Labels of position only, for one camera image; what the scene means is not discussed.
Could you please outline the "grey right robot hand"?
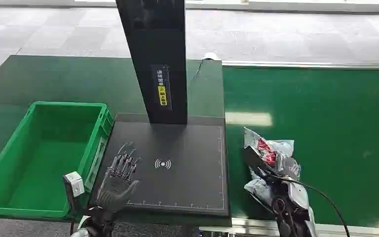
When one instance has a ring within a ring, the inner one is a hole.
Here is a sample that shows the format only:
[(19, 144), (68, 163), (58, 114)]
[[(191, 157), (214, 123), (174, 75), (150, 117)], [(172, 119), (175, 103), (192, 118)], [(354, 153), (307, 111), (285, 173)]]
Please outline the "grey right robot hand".
[(277, 152), (274, 165), (269, 165), (252, 146), (247, 146), (242, 153), (244, 162), (267, 185), (282, 181), (299, 183), (301, 166), (292, 157)]

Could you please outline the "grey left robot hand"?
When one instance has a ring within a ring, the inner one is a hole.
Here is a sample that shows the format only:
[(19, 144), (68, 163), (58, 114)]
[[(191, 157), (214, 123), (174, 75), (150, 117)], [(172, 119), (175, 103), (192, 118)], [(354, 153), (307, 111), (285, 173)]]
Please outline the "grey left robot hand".
[(134, 177), (140, 157), (133, 143), (124, 143), (108, 166), (97, 192), (97, 205), (105, 211), (119, 212), (130, 200), (140, 181)]

